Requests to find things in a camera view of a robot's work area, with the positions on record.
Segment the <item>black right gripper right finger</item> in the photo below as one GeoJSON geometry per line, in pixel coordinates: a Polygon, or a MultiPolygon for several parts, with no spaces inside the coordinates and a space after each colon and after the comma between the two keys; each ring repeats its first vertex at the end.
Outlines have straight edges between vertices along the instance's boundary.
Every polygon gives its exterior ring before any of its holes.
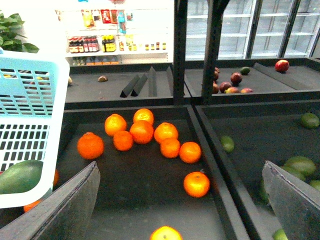
{"type": "Polygon", "coordinates": [[[271,161],[262,169],[269,203],[289,240],[320,238],[320,192],[271,161]]]}

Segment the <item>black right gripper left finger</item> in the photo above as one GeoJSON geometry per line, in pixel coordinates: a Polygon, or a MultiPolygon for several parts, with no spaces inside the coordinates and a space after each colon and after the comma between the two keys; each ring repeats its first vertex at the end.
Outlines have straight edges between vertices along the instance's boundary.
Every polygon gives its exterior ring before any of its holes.
{"type": "Polygon", "coordinates": [[[83,240],[100,185],[91,162],[50,196],[0,230],[2,240],[83,240]]]}

